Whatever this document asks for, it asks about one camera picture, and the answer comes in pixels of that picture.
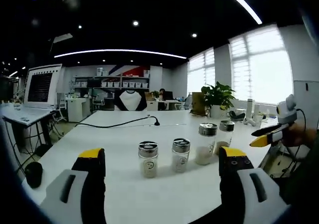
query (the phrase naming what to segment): window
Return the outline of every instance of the window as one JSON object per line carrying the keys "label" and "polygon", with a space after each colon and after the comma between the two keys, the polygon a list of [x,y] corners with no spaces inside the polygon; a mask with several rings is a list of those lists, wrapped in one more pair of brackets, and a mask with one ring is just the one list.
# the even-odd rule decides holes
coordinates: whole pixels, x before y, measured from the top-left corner
{"label": "window", "polygon": [[277,104],[293,93],[290,61],[275,25],[230,40],[235,97]]}
{"label": "window", "polygon": [[215,85],[214,48],[190,58],[188,63],[187,93],[200,92],[205,84]]}

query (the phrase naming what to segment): glass jar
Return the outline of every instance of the glass jar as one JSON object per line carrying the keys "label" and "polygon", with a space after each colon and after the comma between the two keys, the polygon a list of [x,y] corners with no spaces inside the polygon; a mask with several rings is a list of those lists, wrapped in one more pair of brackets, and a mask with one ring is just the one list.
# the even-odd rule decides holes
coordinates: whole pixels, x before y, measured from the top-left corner
{"label": "glass jar", "polygon": [[154,178],[157,174],[158,144],[143,141],[139,144],[141,173],[146,178]]}
{"label": "glass jar", "polygon": [[214,154],[219,155],[220,147],[229,147],[233,136],[235,123],[228,120],[222,120],[219,124],[219,131],[216,138]]}
{"label": "glass jar", "polygon": [[201,123],[198,133],[200,134],[200,138],[198,139],[199,145],[196,149],[195,162],[199,165],[206,165],[209,164],[214,150],[217,125],[213,123]]}
{"label": "glass jar", "polygon": [[188,162],[188,155],[190,149],[190,142],[184,138],[176,138],[173,141],[172,146],[172,170],[176,173],[183,173],[186,170],[186,165]]}

